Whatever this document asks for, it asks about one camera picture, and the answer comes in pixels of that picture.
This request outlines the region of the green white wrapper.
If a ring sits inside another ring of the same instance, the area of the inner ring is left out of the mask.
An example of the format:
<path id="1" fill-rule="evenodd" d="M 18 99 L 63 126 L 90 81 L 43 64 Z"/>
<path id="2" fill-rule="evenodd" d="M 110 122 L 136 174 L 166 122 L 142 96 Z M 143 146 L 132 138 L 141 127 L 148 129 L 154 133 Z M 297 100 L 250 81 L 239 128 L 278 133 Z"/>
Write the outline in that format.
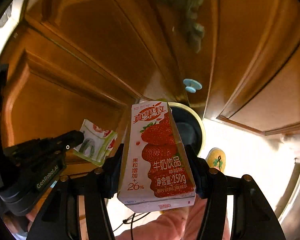
<path id="1" fill-rule="evenodd" d="M 74 154 L 96 166 L 102 166 L 114 148 L 117 133 L 102 129 L 88 119 L 83 121 L 80 131 L 84 140 L 74 148 Z"/>

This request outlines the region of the strawberry milk carton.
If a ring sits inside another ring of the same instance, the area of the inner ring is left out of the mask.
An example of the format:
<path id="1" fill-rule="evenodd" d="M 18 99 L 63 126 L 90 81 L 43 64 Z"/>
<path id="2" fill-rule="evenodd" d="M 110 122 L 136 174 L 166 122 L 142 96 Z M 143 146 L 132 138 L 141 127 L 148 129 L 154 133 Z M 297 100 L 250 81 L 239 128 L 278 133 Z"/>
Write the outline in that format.
<path id="1" fill-rule="evenodd" d="M 117 197 L 135 213 L 194 204 L 196 185 L 168 103 L 131 107 Z"/>

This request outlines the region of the yellow rimmed trash bin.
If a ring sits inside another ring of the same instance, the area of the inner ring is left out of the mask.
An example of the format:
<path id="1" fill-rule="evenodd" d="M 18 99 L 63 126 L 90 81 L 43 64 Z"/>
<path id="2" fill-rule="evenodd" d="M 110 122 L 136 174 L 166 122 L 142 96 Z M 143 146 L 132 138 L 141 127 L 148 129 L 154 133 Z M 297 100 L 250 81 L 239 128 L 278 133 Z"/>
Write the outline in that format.
<path id="1" fill-rule="evenodd" d="M 183 145 L 191 145 L 195 154 L 200 155 L 206 140 L 203 120 L 193 109 L 182 103 L 169 102 L 168 105 Z"/>

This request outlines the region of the stainless steel appliance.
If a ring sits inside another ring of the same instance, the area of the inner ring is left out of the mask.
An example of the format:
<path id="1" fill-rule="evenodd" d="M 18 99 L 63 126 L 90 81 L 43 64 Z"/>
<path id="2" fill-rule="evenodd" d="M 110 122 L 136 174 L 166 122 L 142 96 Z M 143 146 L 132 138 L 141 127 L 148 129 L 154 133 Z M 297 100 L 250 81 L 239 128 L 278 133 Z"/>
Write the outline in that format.
<path id="1" fill-rule="evenodd" d="M 292 175 L 276 209 L 286 239 L 300 239 L 300 163 L 295 162 Z"/>

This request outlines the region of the pink trouser leg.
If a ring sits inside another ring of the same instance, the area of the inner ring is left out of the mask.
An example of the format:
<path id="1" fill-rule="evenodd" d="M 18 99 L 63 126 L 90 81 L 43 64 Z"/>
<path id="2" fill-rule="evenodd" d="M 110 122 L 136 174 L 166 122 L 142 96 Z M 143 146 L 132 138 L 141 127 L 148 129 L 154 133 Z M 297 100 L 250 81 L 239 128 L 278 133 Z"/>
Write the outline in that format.
<path id="1" fill-rule="evenodd" d="M 207 200 L 196 197 L 193 206 L 170 209 L 156 220 L 137 226 L 133 231 L 126 230 L 116 239 L 196 239 Z"/>

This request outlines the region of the yellow embroidered right slipper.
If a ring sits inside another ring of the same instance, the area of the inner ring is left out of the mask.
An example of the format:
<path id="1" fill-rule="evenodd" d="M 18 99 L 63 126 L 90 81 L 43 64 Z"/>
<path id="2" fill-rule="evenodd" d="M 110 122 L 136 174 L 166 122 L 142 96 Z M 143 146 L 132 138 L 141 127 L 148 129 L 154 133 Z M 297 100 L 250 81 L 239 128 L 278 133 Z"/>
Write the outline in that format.
<path id="1" fill-rule="evenodd" d="M 212 148 L 205 160 L 210 168 L 216 168 L 224 173 L 226 156 L 223 150 L 216 147 Z"/>

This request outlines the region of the wooden cabinet door left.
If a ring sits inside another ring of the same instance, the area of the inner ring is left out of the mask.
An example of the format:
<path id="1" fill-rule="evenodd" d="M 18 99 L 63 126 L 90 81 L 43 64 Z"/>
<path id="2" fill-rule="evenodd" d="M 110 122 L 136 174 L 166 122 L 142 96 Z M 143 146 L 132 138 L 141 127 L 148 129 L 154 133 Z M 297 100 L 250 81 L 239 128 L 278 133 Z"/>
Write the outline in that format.
<path id="1" fill-rule="evenodd" d="M 157 0 L 25 0 L 0 63 L 3 147 L 89 120 L 123 139 L 140 100 L 186 102 Z"/>

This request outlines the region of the wooden cabinet door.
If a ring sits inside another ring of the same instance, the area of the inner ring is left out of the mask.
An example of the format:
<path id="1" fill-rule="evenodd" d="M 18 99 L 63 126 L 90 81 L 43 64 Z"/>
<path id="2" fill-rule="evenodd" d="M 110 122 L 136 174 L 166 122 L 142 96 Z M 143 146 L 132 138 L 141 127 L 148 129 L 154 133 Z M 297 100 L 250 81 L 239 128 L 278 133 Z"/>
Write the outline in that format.
<path id="1" fill-rule="evenodd" d="M 186 77 L 205 118 L 265 136 L 300 133 L 300 2 L 204 0 L 202 48 Z"/>
<path id="2" fill-rule="evenodd" d="M 140 100 L 186 102 L 157 0 L 25 0 L 0 63 L 3 147 L 89 120 L 123 139 Z"/>

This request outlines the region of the wooden cabinet door right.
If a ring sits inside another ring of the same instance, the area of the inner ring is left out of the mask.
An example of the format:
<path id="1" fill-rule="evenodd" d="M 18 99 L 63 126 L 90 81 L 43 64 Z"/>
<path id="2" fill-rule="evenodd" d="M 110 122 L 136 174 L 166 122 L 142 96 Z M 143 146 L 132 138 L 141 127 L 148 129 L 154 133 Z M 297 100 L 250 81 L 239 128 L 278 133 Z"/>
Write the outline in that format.
<path id="1" fill-rule="evenodd" d="M 205 118 L 265 136 L 300 133 L 300 2 L 204 0 L 202 48 L 186 77 Z"/>

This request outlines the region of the green hanging cloth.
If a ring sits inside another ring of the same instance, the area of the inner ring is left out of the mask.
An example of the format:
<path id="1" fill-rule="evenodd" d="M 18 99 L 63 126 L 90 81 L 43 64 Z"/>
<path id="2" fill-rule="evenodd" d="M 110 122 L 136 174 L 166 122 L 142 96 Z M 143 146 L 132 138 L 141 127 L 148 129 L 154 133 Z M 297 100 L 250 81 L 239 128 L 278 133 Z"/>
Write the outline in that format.
<path id="1" fill-rule="evenodd" d="M 197 22 L 198 10 L 203 0 L 157 0 L 179 13 L 179 29 L 187 44 L 198 53 L 201 50 L 205 28 Z"/>

